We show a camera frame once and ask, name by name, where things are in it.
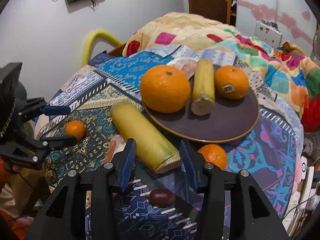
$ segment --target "screw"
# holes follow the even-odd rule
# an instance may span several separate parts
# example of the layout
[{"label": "screw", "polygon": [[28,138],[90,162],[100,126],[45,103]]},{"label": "screw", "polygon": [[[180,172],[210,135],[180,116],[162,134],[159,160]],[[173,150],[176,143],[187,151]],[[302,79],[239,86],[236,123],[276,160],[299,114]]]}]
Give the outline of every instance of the screw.
[{"label": "screw", "polygon": [[74,176],[76,176],[76,174],[77,174],[77,172],[75,170],[71,170],[68,172],[69,177],[74,177]]},{"label": "screw", "polygon": [[105,169],[111,169],[111,168],[113,167],[113,164],[112,164],[112,163],[105,163],[105,164],[103,165],[103,167],[104,167]]},{"label": "screw", "polygon": [[213,169],[214,167],[214,164],[213,163],[205,163],[204,166],[207,168],[207,169]]},{"label": "screw", "polygon": [[249,171],[247,171],[247,170],[242,170],[242,171],[240,171],[240,174],[241,174],[242,176],[244,176],[244,177],[248,177],[248,176],[249,176]]}]

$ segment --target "small orange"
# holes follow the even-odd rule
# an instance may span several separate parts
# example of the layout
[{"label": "small orange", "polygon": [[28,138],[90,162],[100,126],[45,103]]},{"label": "small orange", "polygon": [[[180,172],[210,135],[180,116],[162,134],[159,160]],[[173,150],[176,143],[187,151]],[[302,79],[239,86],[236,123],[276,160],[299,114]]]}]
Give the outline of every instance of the small orange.
[{"label": "small orange", "polygon": [[159,65],[144,73],[140,84],[142,101],[152,110],[168,114],[182,109],[191,94],[190,83],[178,68]]},{"label": "small orange", "polygon": [[214,74],[217,92],[228,99],[243,98],[249,90],[249,80],[244,71],[235,66],[224,66]]},{"label": "small orange", "polygon": [[75,120],[71,121],[66,126],[66,134],[73,135],[80,140],[85,135],[85,126],[83,122]]},{"label": "small orange", "polygon": [[217,165],[220,169],[224,170],[227,165],[227,154],[222,147],[217,144],[207,144],[198,150],[206,162]]}]

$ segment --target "brown plate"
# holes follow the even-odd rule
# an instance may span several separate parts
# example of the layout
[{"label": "brown plate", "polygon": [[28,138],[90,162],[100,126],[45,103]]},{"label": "brown plate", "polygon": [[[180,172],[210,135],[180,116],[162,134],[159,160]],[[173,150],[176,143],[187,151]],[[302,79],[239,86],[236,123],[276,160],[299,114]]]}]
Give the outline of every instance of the brown plate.
[{"label": "brown plate", "polygon": [[158,113],[145,104],[143,106],[151,119],[167,131],[205,143],[221,143],[241,138],[252,130],[259,118],[259,104],[251,89],[238,100],[229,100],[216,94],[212,112],[204,116],[191,112],[190,101],[180,111],[172,114]]}]

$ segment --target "peeled banana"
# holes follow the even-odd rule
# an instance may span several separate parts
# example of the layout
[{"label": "peeled banana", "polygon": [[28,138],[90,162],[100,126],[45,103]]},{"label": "peeled banana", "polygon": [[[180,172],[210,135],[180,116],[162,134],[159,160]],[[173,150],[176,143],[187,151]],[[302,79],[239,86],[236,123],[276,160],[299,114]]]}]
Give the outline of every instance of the peeled banana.
[{"label": "peeled banana", "polygon": [[192,91],[191,111],[195,115],[206,115],[214,106],[213,65],[207,59],[197,62]]},{"label": "peeled banana", "polygon": [[178,150],[129,101],[111,108],[112,121],[122,137],[136,140],[137,156],[154,173],[181,166]]}]

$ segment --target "bed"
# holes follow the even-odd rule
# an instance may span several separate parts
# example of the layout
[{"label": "bed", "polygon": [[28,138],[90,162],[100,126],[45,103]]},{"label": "bed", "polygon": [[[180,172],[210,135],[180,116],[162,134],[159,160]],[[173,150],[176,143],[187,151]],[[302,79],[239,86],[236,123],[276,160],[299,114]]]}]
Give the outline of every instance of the bed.
[{"label": "bed", "polygon": [[[314,128],[316,118],[310,105],[319,94],[316,82],[320,70],[294,44],[285,42],[282,48],[273,49],[230,25],[182,13],[164,15],[145,25],[121,47],[96,55],[50,101],[50,105],[70,106],[72,112],[68,116],[40,116],[36,138],[64,135],[71,120],[81,120],[87,129],[77,145],[52,151],[46,158],[44,171],[50,190],[71,169],[94,171],[110,154],[113,141],[121,142],[110,107],[121,100],[141,104],[139,80],[146,70],[161,64],[190,69],[201,58],[218,65],[235,65],[248,75],[260,104],[260,117],[247,136],[222,145],[228,152],[226,170],[247,169],[282,218],[301,180],[296,172],[301,166],[296,163],[300,162],[304,129]],[[161,132],[177,145],[177,137]],[[177,208],[161,209],[148,203],[148,192],[161,187],[175,193]],[[202,195],[190,189],[183,166],[155,176],[138,164],[130,191],[114,198],[121,239],[192,239],[202,200]],[[90,205],[88,193],[87,239],[91,238]],[[229,218],[230,196],[226,193],[226,239]]]}]

